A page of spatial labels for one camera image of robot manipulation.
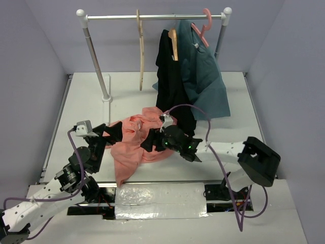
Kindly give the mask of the salmon pink t shirt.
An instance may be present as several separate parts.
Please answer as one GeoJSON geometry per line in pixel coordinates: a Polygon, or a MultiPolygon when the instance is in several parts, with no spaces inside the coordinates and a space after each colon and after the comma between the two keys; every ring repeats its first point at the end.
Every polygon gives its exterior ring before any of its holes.
{"type": "Polygon", "coordinates": [[[157,107],[146,107],[142,109],[141,114],[132,115],[121,121],[122,141],[107,146],[114,159],[115,180],[118,187],[128,180],[142,164],[164,160],[174,153],[170,149],[147,152],[140,147],[150,129],[161,127],[162,122],[159,116],[162,113],[157,107]]]}

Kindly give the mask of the light wooden hanger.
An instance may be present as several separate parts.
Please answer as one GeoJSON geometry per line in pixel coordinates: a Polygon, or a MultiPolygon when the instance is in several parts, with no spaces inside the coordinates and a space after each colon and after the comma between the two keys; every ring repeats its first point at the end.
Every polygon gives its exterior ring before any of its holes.
{"type": "Polygon", "coordinates": [[[138,33],[139,33],[139,43],[140,43],[140,82],[139,82],[139,90],[143,89],[143,79],[144,79],[144,39],[143,39],[143,26],[142,20],[140,19],[140,10],[136,11],[136,20],[138,25],[138,33]]]}

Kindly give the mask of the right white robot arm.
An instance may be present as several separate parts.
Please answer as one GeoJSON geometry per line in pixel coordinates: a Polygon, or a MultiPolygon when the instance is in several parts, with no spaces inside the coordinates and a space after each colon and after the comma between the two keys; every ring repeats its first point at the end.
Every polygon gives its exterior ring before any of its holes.
{"type": "Polygon", "coordinates": [[[204,142],[185,135],[175,125],[150,129],[141,147],[147,152],[170,149],[189,162],[216,159],[239,165],[238,170],[227,174],[224,180],[228,182],[221,186],[222,196],[227,199],[234,198],[240,190],[253,184],[271,187],[281,160],[277,152],[255,137],[248,137],[243,142],[204,142]]]}

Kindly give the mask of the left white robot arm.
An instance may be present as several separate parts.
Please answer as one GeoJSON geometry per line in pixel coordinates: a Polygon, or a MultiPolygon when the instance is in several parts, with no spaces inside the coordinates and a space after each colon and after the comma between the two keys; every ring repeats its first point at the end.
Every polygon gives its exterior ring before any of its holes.
{"type": "Polygon", "coordinates": [[[29,198],[9,197],[17,205],[1,209],[1,243],[23,243],[59,212],[75,204],[99,200],[101,190],[92,174],[99,172],[106,146],[122,141],[122,122],[92,128],[78,122],[68,131],[73,154],[55,177],[29,198]]]}

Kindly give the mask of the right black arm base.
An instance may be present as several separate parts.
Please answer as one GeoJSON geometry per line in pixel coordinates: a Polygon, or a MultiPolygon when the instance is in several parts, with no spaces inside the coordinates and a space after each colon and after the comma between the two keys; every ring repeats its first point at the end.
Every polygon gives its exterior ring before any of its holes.
{"type": "MultiPolygon", "coordinates": [[[[234,211],[232,199],[224,180],[208,180],[203,181],[203,183],[203,196],[206,199],[207,213],[234,211]]],[[[233,195],[236,207],[243,210],[244,201],[248,195],[248,187],[244,187],[238,192],[233,191],[233,195]]]]}

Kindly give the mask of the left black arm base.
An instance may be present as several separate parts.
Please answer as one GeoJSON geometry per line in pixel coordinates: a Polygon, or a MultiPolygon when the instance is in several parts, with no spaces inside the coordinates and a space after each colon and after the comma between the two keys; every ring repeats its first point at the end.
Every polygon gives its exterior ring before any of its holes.
{"type": "Polygon", "coordinates": [[[103,220],[115,220],[116,186],[112,184],[90,184],[83,187],[87,190],[85,200],[70,206],[68,216],[100,216],[103,220]]]}

